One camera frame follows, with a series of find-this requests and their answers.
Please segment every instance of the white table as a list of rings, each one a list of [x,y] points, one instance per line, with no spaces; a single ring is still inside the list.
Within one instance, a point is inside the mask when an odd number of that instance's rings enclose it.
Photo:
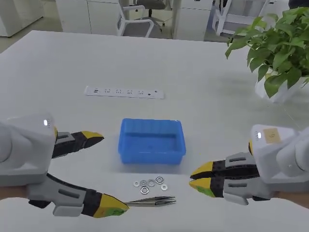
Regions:
[[[4,51],[0,56],[1,120],[48,110],[59,131],[91,130],[106,137],[90,149],[54,160],[50,173],[123,201],[142,198],[133,187],[135,180],[160,173],[169,185],[164,194],[178,198],[173,206],[130,209],[121,217],[102,220],[55,218],[51,206],[40,210],[25,200],[7,200],[0,203],[4,231],[307,229],[308,210],[292,203],[271,200],[245,207],[211,199],[187,184],[189,174],[201,164],[246,151],[253,124],[296,127],[281,106],[255,95],[246,50],[233,53],[229,60],[225,50],[222,43],[33,31]],[[87,97],[83,95],[87,85],[161,89],[166,98]],[[117,143],[124,117],[180,120],[187,147],[181,165],[122,165]],[[152,195],[162,192],[157,188],[148,196]]]

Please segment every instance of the electrical outlet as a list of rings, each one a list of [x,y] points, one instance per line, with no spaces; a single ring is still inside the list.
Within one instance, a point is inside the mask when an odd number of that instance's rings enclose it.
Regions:
[[[87,96],[164,99],[164,92],[161,90],[126,89],[126,88],[93,88],[93,87],[87,86],[84,91],[84,94]]]

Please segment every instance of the white cabinet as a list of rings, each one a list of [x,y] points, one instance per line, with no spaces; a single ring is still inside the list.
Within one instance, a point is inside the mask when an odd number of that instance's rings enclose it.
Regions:
[[[209,10],[212,7],[211,0],[182,0],[181,8],[197,9],[197,10]]]
[[[92,34],[117,35],[117,4],[89,1],[88,9]]]
[[[211,7],[211,0],[174,1],[172,22],[173,39],[203,41]]]
[[[0,0],[0,36],[10,37],[43,15],[41,0]]]
[[[56,0],[64,32],[91,34],[86,0]]]
[[[124,6],[128,0],[122,0]],[[116,35],[118,0],[56,0],[64,32]]]

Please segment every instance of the green leaf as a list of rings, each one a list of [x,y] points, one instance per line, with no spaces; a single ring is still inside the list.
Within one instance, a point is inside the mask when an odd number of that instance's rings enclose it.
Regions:
[[[292,67],[290,71],[286,74],[288,79],[288,89],[296,84],[296,82],[301,77],[301,71],[295,67]]]
[[[295,48],[293,47],[288,53],[284,50],[278,52],[274,57],[273,69],[276,70],[294,51]]]
[[[283,82],[286,81],[286,75],[281,74],[278,76],[271,76],[265,80],[264,88],[269,98],[274,96],[278,90],[279,87],[283,84]]]
[[[262,20],[262,18],[263,18],[262,16],[256,17],[252,22],[251,29],[255,29],[255,27]]]
[[[288,70],[290,70],[292,67],[292,63],[288,60],[286,60],[285,62],[283,62],[279,67],[278,67],[278,73],[283,73],[286,72]]]
[[[253,59],[254,57],[256,57],[255,55],[256,53],[256,50],[251,48],[248,52],[248,55],[247,55],[247,66],[249,66],[250,62],[251,62],[251,59]]]
[[[301,48],[305,47],[304,41],[302,39],[300,39],[299,37],[294,37],[294,38],[292,38],[290,43],[283,43],[283,44],[298,46],[298,47],[301,47]]]
[[[272,51],[272,52],[275,52],[277,47],[278,47],[277,44],[269,44],[269,45],[267,46],[267,48],[268,48],[270,51]]]
[[[225,52],[226,58],[230,56],[233,50],[241,49],[246,45],[247,45],[247,41],[244,38],[239,39],[239,40],[234,39],[232,44],[228,47],[227,51]]]
[[[278,15],[276,15],[276,14],[267,14],[267,16],[273,18],[276,22],[279,19]]]
[[[256,24],[256,26],[265,29],[267,27],[267,22],[261,20]]]
[[[253,37],[253,36],[259,35],[259,34],[262,34],[262,32],[260,32],[260,31],[257,30],[257,29],[252,29],[252,30],[247,31],[246,37],[247,37],[247,38],[250,38],[250,37]]]
[[[228,39],[228,41],[226,42],[226,44],[227,44],[227,46],[229,47],[230,46],[230,44],[231,44],[231,42],[233,41],[233,37],[231,37],[231,38],[229,38]]]
[[[301,23],[303,24],[309,24],[309,18],[306,16],[302,16],[301,17]]]
[[[254,70],[256,70],[259,66],[261,66],[263,64],[263,62],[265,61],[265,59],[260,58],[260,57],[256,57],[254,58],[251,63],[250,63],[250,70],[251,72],[253,72]]]
[[[258,71],[258,77],[257,77],[257,82],[262,80],[262,78],[266,75],[267,71],[269,69],[269,66],[266,64],[263,64]]]
[[[294,9],[283,11],[282,14],[283,14],[283,17],[289,16],[289,15],[298,16],[298,15],[302,15],[307,10],[308,10],[307,7],[297,7],[297,8],[294,8]]]
[[[309,83],[309,78],[307,78],[307,79],[304,81],[304,83],[303,83],[303,85],[302,85],[302,88],[305,87],[305,85],[308,84],[308,83]]]
[[[247,33],[248,32],[248,28],[238,28],[235,33],[234,33],[234,36],[235,35],[239,35],[239,34],[244,34],[244,33]]]
[[[304,41],[309,41],[309,30],[305,30],[299,38]]]
[[[293,37],[293,33],[292,31],[294,30],[294,27],[292,25],[289,24],[276,24],[275,26],[276,29],[278,30],[282,30],[285,33],[287,33],[290,37]]]

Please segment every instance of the blue plastic container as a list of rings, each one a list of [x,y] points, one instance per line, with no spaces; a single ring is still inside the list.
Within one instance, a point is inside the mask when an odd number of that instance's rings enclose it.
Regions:
[[[118,152],[122,163],[180,164],[186,153],[180,121],[122,120]]]

